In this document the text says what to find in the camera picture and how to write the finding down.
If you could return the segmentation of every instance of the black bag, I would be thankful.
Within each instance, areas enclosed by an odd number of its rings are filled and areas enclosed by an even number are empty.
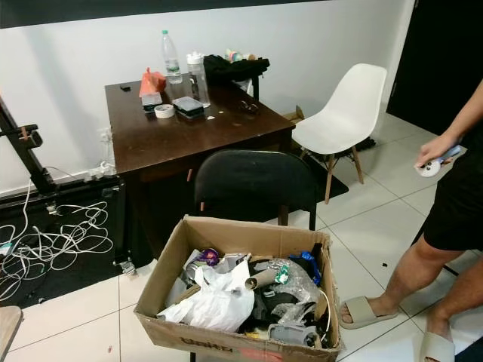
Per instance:
[[[270,62],[268,59],[259,58],[230,63],[218,55],[208,55],[204,65],[208,83],[224,84],[258,77],[269,68]]]

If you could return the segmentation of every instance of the hand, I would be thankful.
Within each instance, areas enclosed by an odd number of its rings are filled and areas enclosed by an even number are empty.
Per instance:
[[[420,154],[417,156],[415,167],[422,167],[427,161],[434,160],[440,156],[443,156],[447,150],[457,144],[457,138],[442,134],[436,137],[426,145],[421,146]],[[444,164],[448,164],[453,161],[453,158],[449,158]]]

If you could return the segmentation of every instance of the clear plastic wrap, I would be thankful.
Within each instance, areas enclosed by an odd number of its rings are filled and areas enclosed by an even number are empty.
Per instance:
[[[317,303],[320,291],[303,268],[288,259],[272,259],[269,268],[279,271],[282,266],[288,267],[286,284],[272,284],[269,288],[276,293],[289,293],[298,299],[297,304],[283,303],[277,305],[272,314],[280,317],[280,324],[299,323],[303,311],[310,303]]]
[[[272,259],[269,261],[269,268],[279,271],[282,266],[288,267],[287,283],[272,284],[270,289],[276,293],[289,293],[295,296],[300,303],[317,302],[320,292],[300,265],[288,259]]]

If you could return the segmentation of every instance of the white plastic chair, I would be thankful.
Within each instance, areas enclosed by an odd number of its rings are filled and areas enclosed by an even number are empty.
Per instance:
[[[360,183],[364,183],[355,145],[374,130],[387,71],[380,66],[356,64],[343,76],[327,105],[299,123],[292,138],[308,152],[329,155],[325,203],[329,202],[334,154],[352,149]]]

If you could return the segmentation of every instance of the wooden desk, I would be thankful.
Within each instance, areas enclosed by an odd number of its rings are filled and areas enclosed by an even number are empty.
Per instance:
[[[155,220],[147,210],[148,195],[143,183],[197,168],[213,152],[225,148],[260,149],[279,145],[288,150],[294,125],[281,115],[255,101],[236,86],[209,87],[211,106],[205,116],[189,120],[182,115],[157,119],[146,115],[139,96],[140,82],[106,86],[109,120],[112,128],[115,166],[125,178],[129,198],[141,219],[148,241],[157,257],[164,241],[156,240]],[[163,103],[191,96],[187,75],[182,84],[168,84]],[[241,101],[255,103],[256,115],[242,111]]]

